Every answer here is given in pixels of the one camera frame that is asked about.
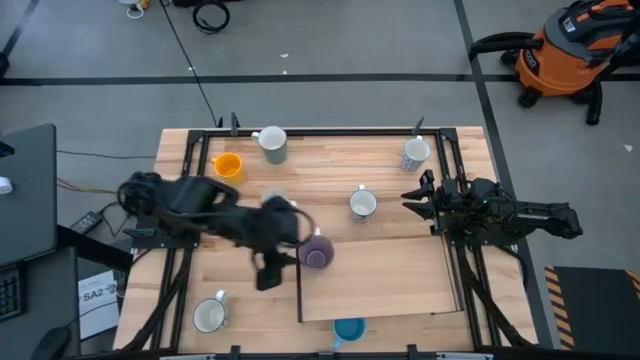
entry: wooden table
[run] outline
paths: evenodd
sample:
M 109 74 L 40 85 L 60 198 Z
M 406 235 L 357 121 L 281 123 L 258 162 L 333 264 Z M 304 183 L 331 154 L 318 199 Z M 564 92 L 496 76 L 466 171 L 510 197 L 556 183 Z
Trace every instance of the wooden table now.
M 482 128 L 457 131 L 468 178 L 495 179 Z M 187 129 L 163 132 L 155 171 L 164 178 L 180 174 L 187 133 Z M 242 205 L 259 206 L 269 188 L 285 189 L 287 197 L 309 212 L 323 235 L 332 240 L 336 258 L 323 272 L 302 270 L 305 322 L 298 323 L 295 267 L 284 270 L 281 286 L 259 292 L 254 288 L 249 251 L 203 236 L 191 265 L 180 352 L 227 353 L 232 345 L 252 353 L 327 351 L 333 343 L 330 319 L 355 316 L 367 317 L 368 331 L 363 340 L 344 344 L 341 351 L 406 351 L 407 344 L 416 344 L 419 351 L 471 350 L 466 314 L 458 310 L 451 259 L 442 240 L 428 236 L 429 223 L 401 206 L 399 195 L 417 188 L 419 175 L 399 168 L 406 140 L 398 136 L 290 137 L 287 162 L 274 166 L 266 163 L 249 138 L 215 138 L 209 158 L 225 151 L 243 158 L 248 182 L 237 186 Z M 439 184 L 437 150 L 434 143 L 430 145 L 432 154 L 420 172 L 433 169 Z M 451 149 L 446 152 L 453 169 Z M 214 177 L 211 166 L 205 175 Z M 348 198 L 358 184 L 367 185 L 379 201 L 369 224 L 349 219 Z M 130 341 L 155 307 L 165 256 L 165 250 L 154 250 L 132 269 L 115 348 Z M 521 334 L 535 342 L 517 261 L 491 247 L 485 248 L 484 256 L 495 302 Z M 214 334 L 199 333 L 192 322 L 195 306 L 215 296 L 218 289 L 229 292 L 230 324 Z M 483 341 L 489 343 L 482 306 L 476 302 Z M 169 343 L 173 312 L 173 308 L 167 311 L 164 346 Z

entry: gray mug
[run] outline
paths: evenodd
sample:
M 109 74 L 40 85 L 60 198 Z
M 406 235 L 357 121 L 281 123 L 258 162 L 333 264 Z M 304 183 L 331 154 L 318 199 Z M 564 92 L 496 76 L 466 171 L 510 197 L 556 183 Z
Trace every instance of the gray mug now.
M 429 144 L 422 140 L 422 136 L 418 135 L 407 141 L 404 144 L 404 151 L 402 152 L 402 170 L 418 170 L 430 154 L 431 149 L 429 148 Z
M 218 290 L 216 297 L 204 299 L 193 312 L 193 325 L 198 331 L 211 333 L 224 329 L 229 324 L 227 292 Z
M 351 218 L 354 222 L 365 223 L 371 219 L 371 216 L 378 207 L 378 199 L 364 185 L 358 185 L 358 190 L 351 194 L 349 198 L 349 207 L 351 208 Z
M 282 164 L 287 160 L 287 133 L 277 126 L 267 126 L 251 137 L 258 143 L 267 161 L 271 164 Z

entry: mug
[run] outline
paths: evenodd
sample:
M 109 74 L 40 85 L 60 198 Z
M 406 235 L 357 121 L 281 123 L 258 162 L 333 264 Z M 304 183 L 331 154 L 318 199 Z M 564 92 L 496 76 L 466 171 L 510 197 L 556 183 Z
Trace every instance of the mug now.
M 358 190 L 351 194 L 349 199 L 349 207 L 351 207 L 351 217 L 355 222 L 367 222 L 373 212 L 378 207 L 378 199 L 373 193 L 364 188 L 364 185 L 358 185 Z
M 229 323 L 227 292 L 218 290 L 215 298 L 204 299 L 193 312 L 193 324 L 198 331 L 211 333 L 224 329 Z
M 431 154 L 429 144 L 422 140 L 422 136 L 407 141 L 402 151 L 402 170 L 416 171 Z
M 312 270 L 326 269 L 331 265 L 334 254 L 331 240 L 320 235 L 320 228 L 315 228 L 311 239 L 300 246 L 300 263 Z
M 262 193 L 262 202 L 268 201 L 269 199 L 275 196 L 280 196 L 281 198 L 286 199 L 287 192 L 284 189 L 279 187 L 269 188 L 265 190 L 264 193 Z
M 242 168 L 242 159 L 234 153 L 223 153 L 215 159 L 211 159 L 213 170 L 218 176 L 222 176 L 227 184 L 242 184 L 247 177 Z
M 260 145 L 264 156 L 271 164 L 281 164 L 287 160 L 287 133 L 277 126 L 267 126 L 251 137 Z
M 333 351 L 338 351 L 343 342 L 356 342 L 362 339 L 365 332 L 367 332 L 367 322 L 363 318 L 333 320 L 333 333 L 336 335 Z

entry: keyboard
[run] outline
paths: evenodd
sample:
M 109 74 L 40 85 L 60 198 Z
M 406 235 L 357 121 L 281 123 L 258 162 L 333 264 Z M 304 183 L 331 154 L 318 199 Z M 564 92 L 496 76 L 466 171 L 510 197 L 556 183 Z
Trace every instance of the keyboard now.
M 26 311 L 24 275 L 16 265 L 0 269 L 0 323 Z

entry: gray floor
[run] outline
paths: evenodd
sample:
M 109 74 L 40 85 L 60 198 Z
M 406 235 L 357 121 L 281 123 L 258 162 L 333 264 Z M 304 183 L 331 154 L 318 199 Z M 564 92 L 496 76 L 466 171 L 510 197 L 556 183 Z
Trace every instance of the gray floor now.
M 474 39 L 535 31 L 571 0 L 464 0 Z M 27 0 L 0 2 L 0 45 L 20 22 Z M 352 73 L 469 74 L 462 33 L 450 0 L 245 0 L 231 3 L 224 33 L 205 36 L 188 10 L 169 8 L 200 75 Z M 153 2 L 140 20 L 116 0 L 40 0 L 10 56 L 7 78 L 190 76 L 164 13 Z M 485 74 L 505 73 L 495 55 L 481 56 Z M 637 72 L 624 69 L 622 72 Z M 473 82 L 309 82 L 203 85 L 216 115 L 238 114 L 243 126 L 483 125 Z M 636 260 L 634 204 L 639 200 L 640 83 L 604 85 L 602 124 L 587 127 L 585 108 L 543 99 L 523 110 L 518 84 L 488 83 L 489 96 L 517 195 L 569 201 L 585 235 L 565 241 L 529 237 L 536 272 L 545 265 L 626 268 Z M 0 131 L 42 123 L 58 127 L 58 146 L 112 155 L 154 155 L 167 127 L 211 127 L 194 84 L 0 86 Z M 628 152 L 624 145 L 634 146 Z M 83 187 L 113 189 L 150 159 L 116 161 L 58 156 L 60 177 Z M 59 191 L 59 222 L 69 225 L 111 201 Z M 119 225 L 120 210 L 107 215 Z M 94 236 L 117 242 L 100 228 Z M 88 265 L 83 274 L 99 269 Z M 546 313 L 551 312 L 546 301 Z M 558 340 L 555 330 L 554 343 Z M 87 351 L 106 348 L 102 337 Z

